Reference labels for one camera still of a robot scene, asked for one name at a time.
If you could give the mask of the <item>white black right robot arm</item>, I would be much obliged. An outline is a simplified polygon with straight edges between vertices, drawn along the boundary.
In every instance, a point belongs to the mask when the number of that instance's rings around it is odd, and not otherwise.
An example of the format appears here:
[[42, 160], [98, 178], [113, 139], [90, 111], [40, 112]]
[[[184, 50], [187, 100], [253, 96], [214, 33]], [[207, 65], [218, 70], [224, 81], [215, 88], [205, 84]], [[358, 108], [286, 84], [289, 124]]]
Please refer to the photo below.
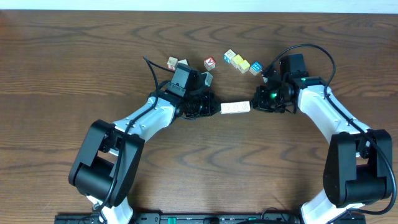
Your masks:
[[257, 87], [252, 106], [266, 113], [285, 113], [293, 106], [292, 112], [306, 114], [329, 143], [323, 190], [300, 207], [302, 223], [336, 223], [351, 212], [365, 214], [363, 206], [387, 198], [388, 206], [372, 214], [385, 214], [394, 206], [391, 135], [358, 121], [322, 78], [307, 72], [277, 75]]

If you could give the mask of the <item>green letter Z block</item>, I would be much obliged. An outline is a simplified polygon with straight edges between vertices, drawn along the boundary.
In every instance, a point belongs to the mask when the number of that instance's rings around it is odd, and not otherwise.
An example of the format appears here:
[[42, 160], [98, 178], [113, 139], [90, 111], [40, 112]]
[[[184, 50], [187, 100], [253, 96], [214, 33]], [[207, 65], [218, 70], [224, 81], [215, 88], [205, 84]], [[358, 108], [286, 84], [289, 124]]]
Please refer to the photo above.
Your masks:
[[221, 104], [221, 114], [230, 114], [231, 112], [231, 103], [222, 103]]

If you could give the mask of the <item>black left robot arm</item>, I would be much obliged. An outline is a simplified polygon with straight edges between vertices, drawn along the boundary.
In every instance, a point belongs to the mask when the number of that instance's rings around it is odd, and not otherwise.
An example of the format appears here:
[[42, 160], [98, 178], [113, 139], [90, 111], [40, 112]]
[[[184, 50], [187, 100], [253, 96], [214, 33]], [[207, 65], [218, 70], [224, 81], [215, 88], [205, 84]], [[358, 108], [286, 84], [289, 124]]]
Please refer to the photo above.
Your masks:
[[144, 144], [178, 117], [212, 116], [220, 103], [212, 91], [183, 98], [169, 91], [152, 92], [143, 107], [128, 117], [89, 128], [69, 173], [69, 183], [93, 203], [98, 223], [129, 223], [127, 201]]

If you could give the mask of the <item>plain drawing wooden block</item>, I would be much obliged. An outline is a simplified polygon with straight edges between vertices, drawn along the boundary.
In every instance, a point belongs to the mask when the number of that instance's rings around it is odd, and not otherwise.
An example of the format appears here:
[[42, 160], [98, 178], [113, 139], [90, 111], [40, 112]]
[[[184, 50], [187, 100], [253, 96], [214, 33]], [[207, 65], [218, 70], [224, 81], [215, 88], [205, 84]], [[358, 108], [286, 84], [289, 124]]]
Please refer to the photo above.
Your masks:
[[242, 113], [247, 113], [250, 112], [251, 110], [251, 105], [249, 101], [242, 101], [241, 102], [241, 112]]

